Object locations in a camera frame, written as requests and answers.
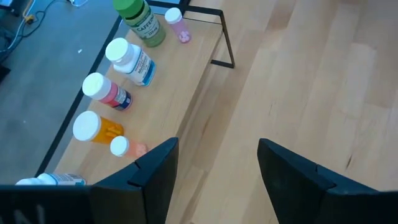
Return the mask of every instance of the wooden shelf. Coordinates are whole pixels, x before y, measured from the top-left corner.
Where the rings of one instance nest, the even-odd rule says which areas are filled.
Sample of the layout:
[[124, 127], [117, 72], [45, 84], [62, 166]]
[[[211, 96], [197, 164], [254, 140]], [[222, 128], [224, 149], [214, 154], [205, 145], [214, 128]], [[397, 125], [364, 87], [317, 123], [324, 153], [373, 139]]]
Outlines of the wooden shelf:
[[[163, 16], [158, 18], [165, 27], [167, 36], [158, 47], [144, 47], [157, 65], [150, 86], [135, 86], [111, 67], [106, 76], [132, 93], [131, 108], [119, 112], [97, 101], [92, 101], [88, 107], [88, 110], [121, 123], [127, 138], [147, 143], [151, 148], [170, 137], [180, 137], [183, 133], [201, 90], [203, 72], [222, 35], [219, 24], [186, 19], [192, 40], [181, 44]], [[126, 39], [142, 45], [142, 41], [131, 31]], [[134, 158], [112, 155], [107, 145], [81, 142], [73, 138], [55, 172], [80, 174], [89, 184], [94, 184], [133, 161]]]

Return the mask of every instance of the green bottle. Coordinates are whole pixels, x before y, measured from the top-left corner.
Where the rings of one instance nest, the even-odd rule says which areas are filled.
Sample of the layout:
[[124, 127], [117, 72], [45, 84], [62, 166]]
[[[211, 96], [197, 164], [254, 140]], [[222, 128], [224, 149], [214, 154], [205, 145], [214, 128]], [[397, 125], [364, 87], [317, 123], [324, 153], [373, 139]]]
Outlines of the green bottle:
[[156, 47], [165, 39], [164, 28], [145, 0], [113, 0], [113, 7], [147, 47]]

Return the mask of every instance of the black metal frame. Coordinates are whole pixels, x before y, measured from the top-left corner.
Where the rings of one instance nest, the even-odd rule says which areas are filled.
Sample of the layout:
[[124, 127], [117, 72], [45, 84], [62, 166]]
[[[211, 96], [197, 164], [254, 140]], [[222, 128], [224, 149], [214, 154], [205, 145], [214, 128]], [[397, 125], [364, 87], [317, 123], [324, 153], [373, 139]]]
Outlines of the black metal frame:
[[148, 4], [150, 6], [164, 7], [164, 8], [167, 8], [167, 9], [170, 9], [172, 7], [176, 7], [176, 8], [179, 8], [182, 13], [185, 13], [185, 12], [197, 12], [197, 13], [214, 15], [214, 16], [220, 17], [221, 25], [223, 26], [223, 33], [224, 33], [224, 36], [225, 36], [226, 45], [227, 45], [227, 48], [228, 48], [229, 57], [231, 58], [231, 63], [222, 62], [222, 61], [214, 60], [214, 59], [211, 60], [210, 63], [212, 63], [214, 65], [219, 65], [219, 66], [222, 66], [222, 67], [235, 68], [235, 59], [234, 59], [234, 55], [233, 55], [233, 52], [232, 52], [231, 41], [229, 40], [228, 29], [226, 27], [224, 12], [221, 9], [210, 9], [210, 8], [206, 8], [206, 7], [189, 6], [189, 5], [183, 5], [183, 4], [173, 4], [173, 3], [152, 1], [152, 0], [147, 0], [147, 2], [148, 2]]
[[[219, 60], [211, 60], [210, 63], [212, 63], [214, 65], [219, 65], [222, 67], [227, 67], [227, 68], [235, 67], [235, 60], [234, 60], [234, 56], [233, 56], [233, 52], [232, 52], [231, 41], [229, 40], [228, 30], [227, 30], [225, 18], [224, 18], [224, 12], [222, 10], [210, 9], [210, 8], [205, 8], [205, 7], [197, 7], [197, 6], [189, 6], [188, 4], [189, 4], [190, 0], [181, 0], [180, 4], [158, 2], [158, 1], [151, 1], [151, 0], [147, 0], [147, 2], [151, 6], [159, 6], [159, 7], [164, 7], [164, 8], [177, 7], [181, 10], [183, 15], [185, 14], [186, 11], [189, 11], [189, 12], [198, 12], [198, 13], [203, 13], [203, 14], [219, 16], [221, 19], [221, 25], [223, 26], [223, 33], [224, 33], [226, 44], [228, 47], [229, 56], [231, 58], [231, 63], [222, 62]], [[90, 71], [88, 72], [87, 75], [97, 71], [97, 69], [105, 55], [106, 46], [108, 46], [108, 44], [112, 41], [113, 37], [116, 35], [116, 32], [118, 31], [121, 21], [122, 21], [122, 17], [118, 16], [118, 18], [116, 19], [116, 21], [114, 22], [114, 24], [112, 26], [111, 31], [109, 32], [107, 38], [104, 41], [104, 44], [102, 45], [101, 50], [99, 50], [98, 55], [95, 58], [95, 61], [94, 61], [93, 65], [91, 66]], [[45, 154], [45, 156], [42, 160], [42, 163], [40, 164], [39, 168], [37, 169], [35, 177], [37, 177], [41, 173], [45, 172], [45, 169], [49, 165], [50, 160], [55, 153], [55, 150], [57, 150], [58, 145], [60, 144], [60, 141], [62, 140], [63, 135], [65, 134], [65, 131], [67, 130], [67, 128], [70, 124], [70, 121], [73, 118], [73, 115], [75, 115], [76, 110], [79, 107], [79, 104], [80, 104], [82, 98], [83, 98], [83, 91], [80, 89], [75, 100], [73, 101], [71, 107], [69, 108], [68, 113], [65, 116], [65, 119], [62, 121], [60, 129], [58, 130], [57, 134], [54, 137], [54, 140], [52, 141], [49, 149], [47, 150], [47, 153]]]

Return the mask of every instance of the bottle label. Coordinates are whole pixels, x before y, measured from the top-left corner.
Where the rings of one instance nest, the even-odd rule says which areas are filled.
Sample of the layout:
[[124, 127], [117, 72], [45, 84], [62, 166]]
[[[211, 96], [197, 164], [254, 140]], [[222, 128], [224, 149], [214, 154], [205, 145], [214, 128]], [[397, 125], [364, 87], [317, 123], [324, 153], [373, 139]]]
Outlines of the bottle label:
[[124, 21], [140, 38], [150, 39], [158, 33], [160, 24], [146, 2], [145, 4], [145, 7], [148, 7], [149, 9], [144, 18], [142, 18], [137, 23], [133, 23], [127, 19], [125, 19]]
[[48, 174], [56, 182], [56, 185], [86, 185], [86, 181], [76, 174]]
[[128, 73], [135, 84], [145, 85], [144, 79], [147, 75], [150, 75], [148, 74], [148, 71], [150, 69], [151, 62], [152, 59], [150, 59], [149, 56], [141, 49], [135, 67], [130, 73]]
[[115, 96], [113, 101], [117, 104], [117, 106], [114, 106], [113, 108], [122, 111], [129, 107], [131, 103], [131, 95], [129, 92], [119, 87], [118, 94]]

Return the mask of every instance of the pink pill bottle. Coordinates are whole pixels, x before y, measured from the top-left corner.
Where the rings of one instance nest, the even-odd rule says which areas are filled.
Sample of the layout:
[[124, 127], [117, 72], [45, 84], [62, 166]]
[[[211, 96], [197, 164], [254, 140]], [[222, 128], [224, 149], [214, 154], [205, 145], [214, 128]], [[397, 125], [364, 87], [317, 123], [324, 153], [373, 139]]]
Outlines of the pink pill bottle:
[[181, 43], [185, 44], [191, 40], [191, 33], [189, 32], [187, 25], [184, 23], [181, 11], [178, 8], [174, 7], [167, 10], [164, 17]]
[[134, 157], [138, 159], [148, 151], [146, 144], [130, 141], [124, 136], [118, 136], [111, 142], [111, 152], [118, 157]]
[[131, 94], [128, 91], [98, 72], [91, 73], [85, 78], [82, 90], [86, 96], [119, 111], [128, 109], [132, 103]]

